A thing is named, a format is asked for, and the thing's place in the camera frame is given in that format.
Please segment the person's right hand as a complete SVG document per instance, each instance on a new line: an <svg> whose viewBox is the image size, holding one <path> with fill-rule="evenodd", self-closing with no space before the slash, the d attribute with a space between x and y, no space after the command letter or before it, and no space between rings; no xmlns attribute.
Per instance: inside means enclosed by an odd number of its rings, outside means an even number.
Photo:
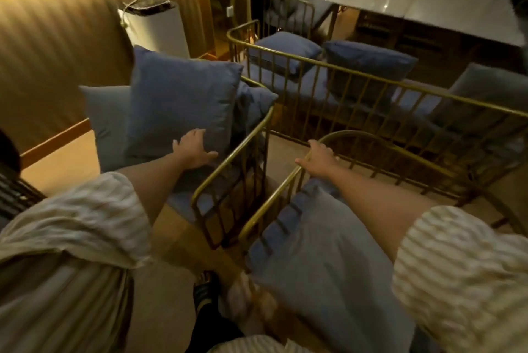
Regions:
<svg viewBox="0 0 528 353"><path fill-rule="evenodd" d="M304 159L311 159L314 162L315 171L308 172L312 177L332 181L333 175L339 171L339 159L334 155L331 148L324 143L311 139L308 141L310 150L309 156Z"/></svg>

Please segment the gold metal round-back chair frame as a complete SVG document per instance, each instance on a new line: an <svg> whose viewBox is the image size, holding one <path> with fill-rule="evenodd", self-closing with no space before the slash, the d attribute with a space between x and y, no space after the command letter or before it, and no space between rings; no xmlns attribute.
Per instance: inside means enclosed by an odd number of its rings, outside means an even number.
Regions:
<svg viewBox="0 0 528 353"><path fill-rule="evenodd" d="M320 142L332 148L346 168L481 215L495 230L528 236L528 220L521 219L496 194L458 170L364 131L339 130L323 136ZM297 167L260 204L239 235L245 253L256 242L271 252L271 236L265 234L271 225L279 227L280 236L289 234L280 215L295 198L307 195L311 183L311 176Z"/></svg>

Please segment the large blue square pillow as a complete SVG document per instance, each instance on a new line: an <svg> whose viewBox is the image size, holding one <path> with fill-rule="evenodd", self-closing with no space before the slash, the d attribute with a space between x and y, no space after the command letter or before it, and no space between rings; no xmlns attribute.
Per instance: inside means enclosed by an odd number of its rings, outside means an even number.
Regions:
<svg viewBox="0 0 528 353"><path fill-rule="evenodd" d="M134 46L124 147L128 162L165 156L174 140L193 129L205 129L205 150L224 158L242 70L235 62L183 59Z"/></svg>

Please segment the person's right forearm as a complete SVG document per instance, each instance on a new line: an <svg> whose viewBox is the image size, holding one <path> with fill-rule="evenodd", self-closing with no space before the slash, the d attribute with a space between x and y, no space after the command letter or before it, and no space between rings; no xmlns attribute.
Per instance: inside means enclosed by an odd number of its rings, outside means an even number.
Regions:
<svg viewBox="0 0 528 353"><path fill-rule="evenodd" d="M411 226L438 205L425 196L357 174L339 164L313 174L338 189L391 262L395 262Z"/></svg>

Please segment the person's left forearm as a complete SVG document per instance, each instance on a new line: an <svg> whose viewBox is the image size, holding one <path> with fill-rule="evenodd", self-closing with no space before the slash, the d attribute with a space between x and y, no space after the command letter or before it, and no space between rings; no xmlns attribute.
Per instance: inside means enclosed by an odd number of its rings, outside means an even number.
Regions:
<svg viewBox="0 0 528 353"><path fill-rule="evenodd" d="M117 172L132 184L150 224L153 225L181 175L195 168L197 163L196 156L173 152Z"/></svg>

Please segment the blue chair seat cushion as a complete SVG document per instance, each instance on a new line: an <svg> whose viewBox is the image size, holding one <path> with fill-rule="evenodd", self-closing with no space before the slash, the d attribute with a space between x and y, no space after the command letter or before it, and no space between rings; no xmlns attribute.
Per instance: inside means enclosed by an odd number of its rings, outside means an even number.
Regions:
<svg viewBox="0 0 528 353"><path fill-rule="evenodd" d="M188 223L196 223L198 217L192 208L192 196L195 190L212 174L214 168L203 166L184 172L176 183L173 193L167 203L182 216ZM216 176L212 183L198 197L197 208L203 217L207 217L213 210L213 196L215 191L217 200L221 202L229 194L230 188L235 188L241 181L242 167L239 164L230 165Z"/></svg>

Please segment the small dark blue pillow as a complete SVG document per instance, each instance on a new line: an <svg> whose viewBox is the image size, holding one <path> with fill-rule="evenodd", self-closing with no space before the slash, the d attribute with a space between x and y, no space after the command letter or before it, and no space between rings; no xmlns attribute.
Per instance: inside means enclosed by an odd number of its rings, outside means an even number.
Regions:
<svg viewBox="0 0 528 353"><path fill-rule="evenodd" d="M239 83L233 111L231 145L236 147L265 118L278 95L263 87Z"/></svg>

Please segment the blue bench seat cushion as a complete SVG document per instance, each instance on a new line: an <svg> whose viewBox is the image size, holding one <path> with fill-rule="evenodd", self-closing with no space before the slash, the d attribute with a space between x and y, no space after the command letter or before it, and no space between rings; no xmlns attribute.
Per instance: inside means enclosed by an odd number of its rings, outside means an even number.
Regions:
<svg viewBox="0 0 528 353"><path fill-rule="evenodd" d="M444 90L404 81L368 79L315 65L298 80L249 64L245 75L279 95L286 114L304 122L279 125L298 139L319 126L363 130L432 155L480 159L485 154L517 157L528 152L528 118L456 98Z"/></svg>

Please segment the blue bench pillow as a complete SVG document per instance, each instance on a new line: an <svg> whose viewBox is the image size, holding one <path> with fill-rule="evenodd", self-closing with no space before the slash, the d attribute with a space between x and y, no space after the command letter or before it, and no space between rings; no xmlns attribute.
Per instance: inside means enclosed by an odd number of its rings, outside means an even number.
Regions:
<svg viewBox="0 0 528 353"><path fill-rule="evenodd" d="M297 81L300 75L309 71L313 64L300 61L297 58L307 58L320 61L323 49L315 42L302 36L280 31L264 37L248 49L249 60L263 69L272 70L281 76Z"/></svg>
<svg viewBox="0 0 528 353"><path fill-rule="evenodd" d="M327 41L322 49L327 63L361 73L335 71L333 80L327 83L331 93L339 97L346 94L346 98L357 100L367 86L362 96L362 102L366 103L377 100L385 80L389 83L381 101L389 101L397 88L394 83L403 81L418 63L414 56L359 42Z"/></svg>

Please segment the person's black shoe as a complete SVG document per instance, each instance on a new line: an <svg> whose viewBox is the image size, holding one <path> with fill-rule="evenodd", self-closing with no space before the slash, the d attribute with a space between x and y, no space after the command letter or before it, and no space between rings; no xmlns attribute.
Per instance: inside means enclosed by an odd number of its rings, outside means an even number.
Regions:
<svg viewBox="0 0 528 353"><path fill-rule="evenodd" d="M214 270L205 270L193 285L195 313L199 314L204 307L209 306L218 311L220 296L221 284L218 274Z"/></svg>

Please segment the gold metal dining chair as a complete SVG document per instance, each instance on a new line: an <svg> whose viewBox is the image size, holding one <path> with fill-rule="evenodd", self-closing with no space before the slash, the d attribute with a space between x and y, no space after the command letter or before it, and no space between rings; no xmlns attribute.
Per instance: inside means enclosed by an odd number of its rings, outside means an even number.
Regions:
<svg viewBox="0 0 528 353"><path fill-rule="evenodd" d="M332 38L339 11L325 0L263 0L259 35L287 31L320 43Z"/></svg>

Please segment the person's black trousers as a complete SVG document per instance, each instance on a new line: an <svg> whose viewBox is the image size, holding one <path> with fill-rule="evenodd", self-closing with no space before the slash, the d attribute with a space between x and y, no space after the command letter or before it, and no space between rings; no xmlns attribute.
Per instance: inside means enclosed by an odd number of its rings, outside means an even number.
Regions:
<svg viewBox="0 0 528 353"><path fill-rule="evenodd" d="M218 306L207 303L198 311L185 353L208 353L222 343L245 337L231 320L221 315Z"/></svg>

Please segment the striped beige shirt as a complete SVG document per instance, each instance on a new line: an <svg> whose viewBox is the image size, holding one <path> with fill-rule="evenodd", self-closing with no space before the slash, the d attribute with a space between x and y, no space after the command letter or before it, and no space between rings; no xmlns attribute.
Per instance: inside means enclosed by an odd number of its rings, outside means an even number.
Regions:
<svg viewBox="0 0 528 353"><path fill-rule="evenodd" d="M149 238L118 172L19 215L0 233L0 350L117 351ZM393 264L395 296L448 353L528 353L528 238L438 204L411 226Z"/></svg>

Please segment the grey-blue bench pillow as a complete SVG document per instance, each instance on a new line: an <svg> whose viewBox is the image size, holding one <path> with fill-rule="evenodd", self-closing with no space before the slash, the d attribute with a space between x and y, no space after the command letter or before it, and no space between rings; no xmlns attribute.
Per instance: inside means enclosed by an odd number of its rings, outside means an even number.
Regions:
<svg viewBox="0 0 528 353"><path fill-rule="evenodd" d="M471 63L448 91L486 104L441 102L431 113L432 122L451 132L506 138L528 125L528 76Z"/></svg>

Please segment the long gold metal bench frame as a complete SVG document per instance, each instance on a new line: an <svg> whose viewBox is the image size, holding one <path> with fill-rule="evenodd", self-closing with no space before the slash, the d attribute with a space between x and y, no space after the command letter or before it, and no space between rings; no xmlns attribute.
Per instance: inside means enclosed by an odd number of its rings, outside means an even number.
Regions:
<svg viewBox="0 0 528 353"><path fill-rule="evenodd" d="M258 48L258 46L254 46L254 43L262 39L259 37L259 31L260 31L260 23L258 20L254 20L254 21L245 23L241 26L237 26L234 29L229 29L227 32L231 60L243 64L244 70L245 70L244 75L245 75L245 72L249 70L249 64L250 64L248 49L252 47ZM313 64L313 66L324 65L324 66L329 67L330 69L343 70L344 72L348 72L353 75L361 74L360 72L356 72L356 71L352 71L352 70L344 69L344 68L341 69L340 67L327 63L324 50L323 50L323 54L322 54L320 61L311 60L311 59L302 58L302 57L298 57L297 59L300 61L304 61L306 63L311 63ZM439 88L439 89L444 90L446 93L450 94L448 90L445 90L442 88ZM459 98L463 101L469 101L471 103L480 103L480 102L472 101L470 99L466 99L462 97L457 97L457 96L454 96L454 97ZM308 125L308 122L307 121L302 122L299 119L295 120L293 117L287 115L286 107L283 103L279 102L279 99L278 99L278 104L279 104L279 113L275 115L274 120L273 120L273 125L271 128L271 132L276 136L282 137L291 142L296 142L299 144L306 145L309 139L317 139L327 134L330 134L334 131L339 131L338 129L332 129L330 132L322 133L319 131L319 126L316 126L315 132L313 134L308 135L307 138L304 138L304 139L303 138L298 139L294 137L293 135L286 135L285 132L283 132L282 130L279 130L279 125L283 125L283 124L302 125L302 129L306 130L307 129L306 125ZM517 157L513 157L513 156L505 157L505 159L502 159L501 157L497 155L485 154L480 159L467 160L467 159L463 159L462 157L426 154L424 152L419 152L414 149L406 148L405 146L400 145L399 143L396 143L393 141L389 141L389 142L397 144L404 149L413 151L414 154L417 154L426 159L429 159L433 163L437 163L448 169L458 170L462 172L463 175L468 175L471 180L476 181L477 183L481 184L484 187L490 187L491 185L501 180L505 176L510 175L517 169L528 164L528 152L520 156L517 156Z"/></svg>

